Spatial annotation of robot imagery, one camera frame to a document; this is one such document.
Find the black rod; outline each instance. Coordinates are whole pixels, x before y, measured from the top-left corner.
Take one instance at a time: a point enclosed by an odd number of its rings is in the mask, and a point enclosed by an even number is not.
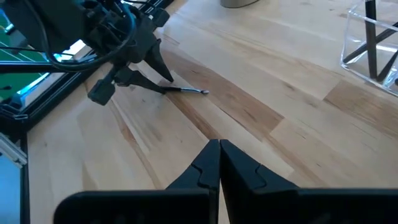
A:
[[[392,26],[398,27],[398,22],[396,22]],[[396,33],[395,30],[386,29],[385,31],[381,32],[379,35],[376,36],[376,43],[378,44],[378,43],[382,42],[383,40],[387,39],[389,36],[391,36],[392,34],[395,34],[395,33]],[[346,58],[344,58],[343,62],[344,63],[348,63],[350,60],[356,58],[361,53],[365,52],[367,47],[368,47],[367,43],[365,43],[364,45],[360,46],[353,53],[349,54]]]
[[[365,2],[366,17],[376,20],[376,1]],[[377,55],[376,55],[376,25],[365,21],[366,26],[366,50],[368,51],[368,66],[370,77],[377,78]]]
[[[390,72],[392,66],[394,65],[394,62],[397,60],[398,57],[398,50],[393,54],[391,59],[387,62],[386,66],[381,70],[380,74],[377,76],[377,81],[382,82]]]
[[[65,72],[49,62],[7,62],[0,61],[0,73],[45,73]]]
[[[27,133],[21,133],[21,150],[27,154]],[[21,168],[20,224],[30,224],[29,163]]]

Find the wooden tabletop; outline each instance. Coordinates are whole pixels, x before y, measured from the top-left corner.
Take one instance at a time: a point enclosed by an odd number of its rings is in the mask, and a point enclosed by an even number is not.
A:
[[[176,0],[162,55],[173,85],[210,94],[130,86],[100,106],[86,94],[102,66],[29,133],[32,223],[82,190],[164,189],[213,138],[302,187],[398,187],[398,98],[339,66],[353,2]]]

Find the acrylic container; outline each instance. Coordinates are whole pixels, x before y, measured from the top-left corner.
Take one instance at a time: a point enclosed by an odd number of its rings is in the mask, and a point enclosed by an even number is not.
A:
[[[398,1],[372,3],[373,13],[368,0],[348,12],[341,66],[398,96]]]

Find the green circuit board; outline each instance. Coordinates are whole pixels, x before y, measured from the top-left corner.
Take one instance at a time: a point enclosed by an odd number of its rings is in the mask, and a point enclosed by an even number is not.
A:
[[[7,27],[7,20],[0,16],[0,45],[8,46],[10,37],[6,35],[4,28]],[[43,62],[45,59],[38,52],[21,52],[13,55],[10,50],[0,49],[0,60],[2,61],[36,61]],[[25,74],[0,74],[0,88],[4,86],[12,86],[11,90],[0,90],[0,101],[6,99],[25,86],[31,84],[33,81],[41,76],[39,73],[25,73]]]

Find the black plastic part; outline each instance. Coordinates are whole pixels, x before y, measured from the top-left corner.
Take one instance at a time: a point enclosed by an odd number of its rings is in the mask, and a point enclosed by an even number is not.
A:
[[[147,14],[137,8],[131,6],[130,11],[135,15],[137,23],[137,33],[134,37],[135,44],[126,48],[119,57],[128,62],[139,63],[145,58],[150,48],[156,44],[157,39],[154,35],[156,26]]]
[[[300,189],[221,140],[231,223],[397,223],[398,190]]]
[[[209,223],[208,189],[82,192],[57,207],[54,224]]]
[[[63,52],[85,35],[85,11],[76,4],[76,1],[30,0],[30,2],[36,9],[40,9],[40,16],[45,21],[53,52]],[[2,1],[1,8],[16,29],[29,40],[29,44],[35,49],[42,50],[42,36],[37,35],[40,27],[38,23],[31,22],[36,20],[25,2]]]
[[[22,102],[21,96],[18,93],[6,99],[5,102],[7,106],[9,106],[10,109],[13,108],[16,113],[24,106],[24,102]]]
[[[148,51],[145,56],[144,61],[153,68],[157,73],[162,75],[165,79],[170,82],[173,82],[174,79],[172,74],[170,74],[169,69],[163,61],[163,58],[160,54],[160,43],[162,40],[157,39],[156,44],[154,44],[151,49]]]
[[[157,27],[163,27],[164,24],[166,24],[166,22],[170,18],[170,14],[168,14],[168,12],[162,8],[155,9],[152,15],[153,15],[152,22]]]
[[[153,90],[161,94],[166,94],[165,90],[150,81],[147,77],[141,74],[140,71],[132,71],[128,67],[123,67],[120,69],[118,74],[115,76],[114,81],[118,86],[129,86],[137,85],[148,90]]]
[[[106,105],[116,91],[112,82],[119,70],[120,67],[114,65],[103,79],[100,79],[95,83],[92,89],[88,92],[87,97],[99,105]]]
[[[55,224],[218,223],[220,144],[211,140],[165,190],[82,192],[56,209]]]
[[[254,215],[255,190],[287,190],[297,186],[248,156],[228,140],[221,140],[221,183],[229,221],[245,223]]]
[[[105,106],[107,102],[112,98],[116,88],[112,82],[106,80],[98,80],[93,88],[88,92],[87,97],[93,102]]]

